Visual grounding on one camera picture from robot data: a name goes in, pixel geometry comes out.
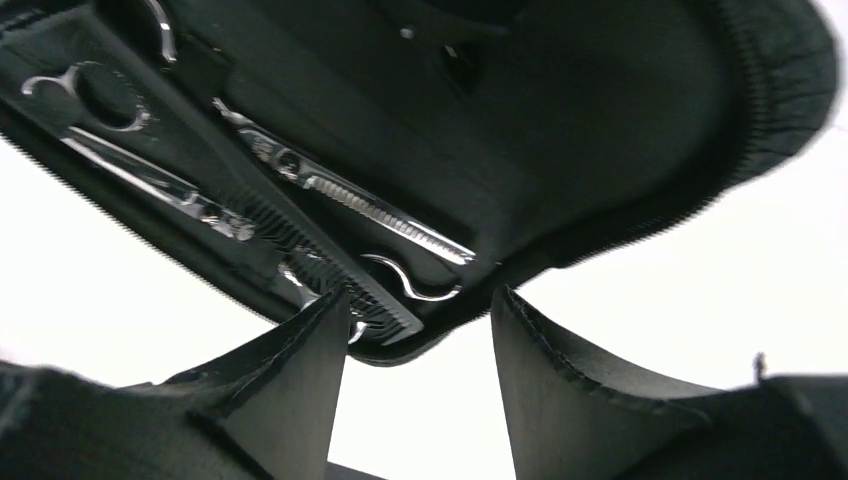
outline open zipper case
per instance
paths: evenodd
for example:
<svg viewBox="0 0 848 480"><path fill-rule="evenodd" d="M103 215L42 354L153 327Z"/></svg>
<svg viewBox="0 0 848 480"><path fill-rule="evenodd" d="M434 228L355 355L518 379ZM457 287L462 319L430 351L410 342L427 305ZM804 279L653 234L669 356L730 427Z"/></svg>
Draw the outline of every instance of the open zipper case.
<svg viewBox="0 0 848 480"><path fill-rule="evenodd" d="M807 0L5 0L0 132L274 323L348 292L391 366L796 154L835 57Z"/></svg>

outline black leather pouch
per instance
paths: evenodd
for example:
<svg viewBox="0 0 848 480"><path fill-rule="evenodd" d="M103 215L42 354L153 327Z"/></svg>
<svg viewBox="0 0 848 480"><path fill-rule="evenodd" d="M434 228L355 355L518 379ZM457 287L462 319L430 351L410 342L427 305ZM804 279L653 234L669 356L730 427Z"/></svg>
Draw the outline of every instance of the black leather pouch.
<svg viewBox="0 0 848 480"><path fill-rule="evenodd" d="M4 139L382 366L795 155L836 72L807 0L0 1Z"/></svg>

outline silver scissors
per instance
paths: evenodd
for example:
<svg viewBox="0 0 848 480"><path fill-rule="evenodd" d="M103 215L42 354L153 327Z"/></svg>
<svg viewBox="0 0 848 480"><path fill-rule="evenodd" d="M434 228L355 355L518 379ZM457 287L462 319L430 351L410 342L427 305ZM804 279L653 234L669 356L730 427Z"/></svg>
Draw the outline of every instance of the silver scissors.
<svg viewBox="0 0 848 480"><path fill-rule="evenodd" d="M160 56L167 64L174 64L177 61L176 40L174 38L174 29L171 21L158 0L144 0L145 5L150 10L157 28L159 30L160 39ZM101 73L111 75L114 79L120 82L134 100L135 113L129 119L121 118L119 115L104 115L100 109L92 105L92 100L83 94L83 81L86 72L89 70L101 70ZM129 82L121 72L109 71L103 64L98 62L86 61L79 62L69 67L65 73L59 76L37 75L30 77L21 85L21 93L25 96L33 96L38 91L38 87L42 83L58 85L65 93L77 101L86 112L93 117L100 127L114 132L137 132L144 129L152 118L150 110L144 105L144 98L132 88Z"/></svg>
<svg viewBox="0 0 848 480"><path fill-rule="evenodd" d="M91 132L70 127L61 140L93 164L227 238L246 242L256 233L253 222L203 196L197 186Z"/></svg>

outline white background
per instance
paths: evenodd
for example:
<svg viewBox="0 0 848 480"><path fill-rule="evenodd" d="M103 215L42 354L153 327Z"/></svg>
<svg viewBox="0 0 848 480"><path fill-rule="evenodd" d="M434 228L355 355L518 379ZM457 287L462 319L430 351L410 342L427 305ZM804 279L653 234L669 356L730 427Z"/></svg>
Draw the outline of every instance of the white background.
<svg viewBox="0 0 848 480"><path fill-rule="evenodd" d="M824 3L848 31L848 0ZM696 383L749 384L758 351L772 374L848 372L848 113L838 110L804 155L696 220L549 271L522 294L612 352ZM0 159L0 357L129 385L270 328L2 143ZM476 322L394 369L348 360L330 460L391 480L514 478L490 335Z"/></svg>

